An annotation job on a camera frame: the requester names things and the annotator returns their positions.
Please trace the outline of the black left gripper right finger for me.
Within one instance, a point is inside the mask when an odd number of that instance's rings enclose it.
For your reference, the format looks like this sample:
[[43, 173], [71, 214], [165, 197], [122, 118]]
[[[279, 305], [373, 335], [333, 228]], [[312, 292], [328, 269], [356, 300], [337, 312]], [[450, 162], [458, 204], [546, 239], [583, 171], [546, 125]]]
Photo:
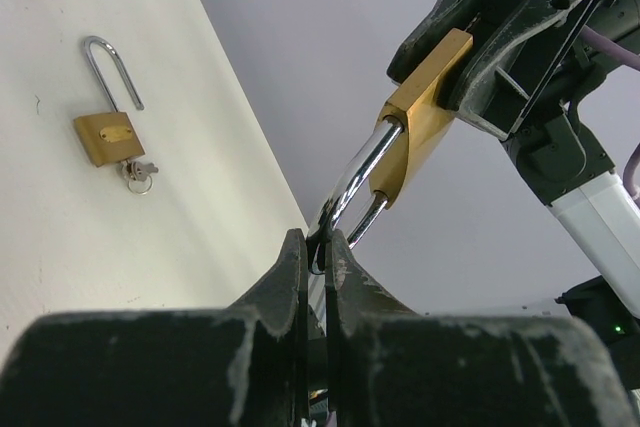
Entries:
[[596, 334], [560, 317], [424, 316], [324, 246], [329, 403], [341, 426], [629, 426]]

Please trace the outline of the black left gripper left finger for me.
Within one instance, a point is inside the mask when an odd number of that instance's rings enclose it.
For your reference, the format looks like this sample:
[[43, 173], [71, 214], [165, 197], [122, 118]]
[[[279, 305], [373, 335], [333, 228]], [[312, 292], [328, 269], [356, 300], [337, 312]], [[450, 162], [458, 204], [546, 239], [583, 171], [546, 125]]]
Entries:
[[5, 426], [298, 426], [308, 416], [307, 249], [225, 308], [64, 312], [1, 369]]

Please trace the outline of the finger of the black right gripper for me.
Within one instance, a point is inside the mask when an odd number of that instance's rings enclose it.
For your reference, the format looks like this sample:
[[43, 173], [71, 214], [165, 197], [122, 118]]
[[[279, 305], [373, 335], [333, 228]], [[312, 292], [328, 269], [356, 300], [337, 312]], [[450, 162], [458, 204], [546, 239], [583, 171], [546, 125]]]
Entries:
[[472, 62], [450, 84], [447, 106], [457, 116], [505, 140], [532, 109], [596, 0], [523, 0]]
[[471, 52], [452, 74], [451, 85], [460, 84], [471, 72], [471, 64], [479, 58], [498, 28], [515, 13], [523, 0], [437, 0], [431, 11], [398, 47], [387, 76], [399, 84], [424, 60], [444, 35], [456, 28], [473, 36]]

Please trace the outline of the large brass padlock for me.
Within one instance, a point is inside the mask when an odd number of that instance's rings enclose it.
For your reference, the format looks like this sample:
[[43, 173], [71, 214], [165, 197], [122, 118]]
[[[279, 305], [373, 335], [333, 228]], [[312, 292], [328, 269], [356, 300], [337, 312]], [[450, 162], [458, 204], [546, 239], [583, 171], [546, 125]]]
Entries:
[[438, 96], [448, 74], [473, 47], [473, 35], [452, 29], [399, 84], [385, 101], [375, 128], [349, 162], [327, 196], [307, 233], [309, 270], [324, 272], [321, 245], [332, 232], [364, 183], [371, 204], [350, 234], [357, 244], [383, 209], [389, 209], [442, 141], [454, 114], [440, 106]]

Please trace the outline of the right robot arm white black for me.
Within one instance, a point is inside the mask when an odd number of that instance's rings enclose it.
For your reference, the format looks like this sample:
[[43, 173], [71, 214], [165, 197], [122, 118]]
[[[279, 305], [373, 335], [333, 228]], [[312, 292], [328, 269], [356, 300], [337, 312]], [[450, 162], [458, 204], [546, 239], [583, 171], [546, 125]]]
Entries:
[[611, 349], [639, 344], [639, 206], [579, 114], [639, 63], [639, 0], [437, 0], [387, 70], [404, 81], [453, 29], [470, 52], [440, 105], [500, 141], [521, 178], [598, 270], [560, 303]]

